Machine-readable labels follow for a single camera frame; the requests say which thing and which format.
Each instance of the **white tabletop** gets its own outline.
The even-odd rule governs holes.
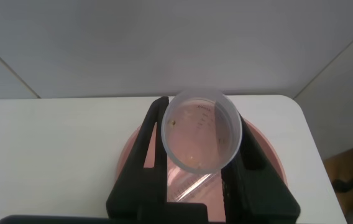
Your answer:
[[[0,219],[107,217],[128,137],[157,97],[0,100]],[[230,96],[284,166],[297,223],[346,223],[301,108],[285,96]]]

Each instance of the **plastic cup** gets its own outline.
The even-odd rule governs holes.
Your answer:
[[[174,164],[194,174],[215,173],[239,150],[240,114],[220,91],[185,90],[165,110],[161,135]]]

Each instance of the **pink dish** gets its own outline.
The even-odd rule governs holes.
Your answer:
[[[254,135],[254,138],[259,143],[260,147],[264,151],[265,155],[268,157],[268,160],[271,162],[279,176],[282,178],[284,183],[287,185],[287,178],[284,173],[284,169],[280,159],[277,156],[276,151],[273,146],[269,143],[267,138],[250,122],[245,119],[251,133]],[[124,146],[119,162],[117,164],[116,178],[118,178],[127,158],[132,149],[132,146],[135,143],[136,137],[138,135],[140,126],[132,133],[131,137],[127,140],[126,145]],[[155,153],[155,138],[156,138],[156,125],[152,133],[152,138],[150,139],[150,144],[145,160],[144,167],[153,167],[154,166],[154,153]],[[172,161],[168,158],[168,170],[176,167]],[[223,196],[222,196],[222,180],[221,176],[217,175],[212,181],[211,188],[204,191],[202,194],[197,194],[194,197],[190,198],[188,202],[192,203],[204,203],[207,206],[208,218],[211,222],[224,222],[225,213],[223,207]]]

